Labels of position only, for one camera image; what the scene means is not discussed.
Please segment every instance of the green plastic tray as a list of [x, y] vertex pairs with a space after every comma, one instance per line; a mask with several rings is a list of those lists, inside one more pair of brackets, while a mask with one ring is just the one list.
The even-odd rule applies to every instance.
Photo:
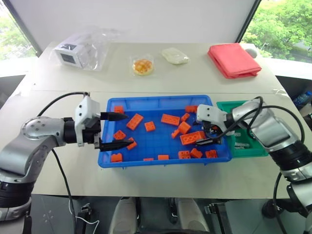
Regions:
[[[233, 108], [240, 106], [245, 102], [246, 101], [220, 101], [216, 104], [218, 108], [222, 111], [230, 113]], [[233, 157], [260, 157], [268, 155], [268, 153], [258, 141], [251, 139], [247, 135], [246, 130], [237, 129], [235, 130], [235, 132], [241, 133], [241, 136], [227, 136], [227, 142], [231, 149]], [[235, 149], [235, 142], [248, 143], [250, 147], [249, 149]]]

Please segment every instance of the white cable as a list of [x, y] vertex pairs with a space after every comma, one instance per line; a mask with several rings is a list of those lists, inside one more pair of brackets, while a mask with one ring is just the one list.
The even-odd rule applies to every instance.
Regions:
[[[70, 210], [70, 201], [68, 201], [68, 209], [69, 209], [70, 214], [73, 214], [72, 211]], [[87, 224], [96, 224], [96, 227], [93, 230], [93, 234], [96, 232], [96, 229], [97, 229], [98, 224], [99, 224], [99, 220], [97, 220], [97, 221], [95, 221], [93, 223], [90, 223], [87, 220], [85, 220], [84, 218], [81, 218], [81, 217], [78, 217], [78, 216], [76, 216], [76, 218], [81, 219], [82, 221], [86, 222]]]

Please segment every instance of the white table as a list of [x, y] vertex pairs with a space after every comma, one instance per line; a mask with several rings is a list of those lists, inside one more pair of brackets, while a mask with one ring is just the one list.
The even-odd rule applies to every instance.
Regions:
[[[205, 43], [113, 43], [104, 67], [100, 72], [82, 71], [72, 66], [62, 66], [51, 43], [38, 60], [34, 73], [27, 80], [34, 90], [137, 93], [261, 93], [271, 94], [274, 89], [284, 89], [267, 67], [262, 56], [255, 60], [262, 67], [255, 78], [225, 79], [207, 55], [211, 44]], [[180, 66], [169, 64], [161, 50], [176, 47], [190, 57], [190, 62]], [[151, 54], [155, 70], [148, 77], [133, 76], [130, 57]]]
[[[26, 96], [9, 98], [0, 110], [0, 149], [19, 133], [25, 120], [36, 116], [52, 99], [64, 94], [60, 91], [31, 91]], [[109, 98], [158, 96], [159, 93], [105, 93], [92, 92], [91, 97], [106, 109]], [[267, 104], [281, 105], [299, 113], [292, 105], [289, 97], [273, 94], [208, 94], [213, 103], [227, 100], [246, 100], [262, 95]], [[45, 113], [49, 117], [74, 116], [74, 109], [80, 102], [80, 96], [67, 97]], [[299, 129], [287, 113], [275, 111], [295, 132]], [[312, 134], [307, 125], [307, 146], [312, 149], [309, 141]], [[76, 144], [56, 148], [68, 178], [72, 195], [98, 196], [160, 196], [160, 197], [200, 197], [200, 198], [268, 198], [272, 197], [274, 181], [278, 167], [271, 157], [240, 158], [226, 163], [183, 164], [163, 166], [129, 167], [103, 169], [97, 164], [98, 151], [93, 145], [78, 148]], [[288, 197], [286, 182], [281, 180], [279, 197]], [[59, 172], [55, 158], [50, 154], [45, 162], [33, 193], [46, 195], [66, 195], [65, 185]]]

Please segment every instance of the white wall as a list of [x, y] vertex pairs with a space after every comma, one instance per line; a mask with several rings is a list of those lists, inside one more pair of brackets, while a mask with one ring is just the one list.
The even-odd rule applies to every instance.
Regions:
[[86, 25], [122, 41], [234, 42], [254, 0], [11, 0], [44, 49]]

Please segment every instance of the white package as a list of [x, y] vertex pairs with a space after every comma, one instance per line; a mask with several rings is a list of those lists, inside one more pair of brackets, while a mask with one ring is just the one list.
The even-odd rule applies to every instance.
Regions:
[[187, 63], [190, 60], [185, 53], [173, 47], [164, 49], [163, 51], [161, 51], [161, 54], [169, 63], [176, 65]]
[[110, 41], [116, 31], [91, 28], [71, 35], [54, 48], [60, 62], [83, 70], [100, 71], [105, 61]]

